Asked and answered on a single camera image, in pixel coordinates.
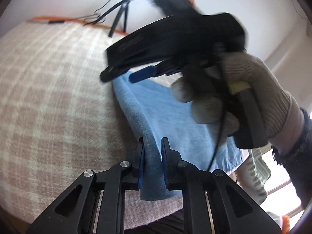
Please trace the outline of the right hand white glove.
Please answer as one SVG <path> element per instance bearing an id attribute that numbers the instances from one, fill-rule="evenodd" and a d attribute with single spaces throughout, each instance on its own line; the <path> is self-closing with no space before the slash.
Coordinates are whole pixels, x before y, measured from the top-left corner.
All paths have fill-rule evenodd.
<path id="1" fill-rule="evenodd" d="M 223 61 L 226 81 L 244 81 L 254 90 L 270 144 L 283 155 L 290 151 L 304 128 L 304 114 L 293 96 L 285 91 L 264 62 L 247 53 L 229 53 Z M 217 138 L 221 124 L 222 100 L 215 90 L 199 93 L 194 85 L 179 78 L 172 86 L 174 97 L 191 102 L 191 115 L 196 123 L 207 126 Z"/>

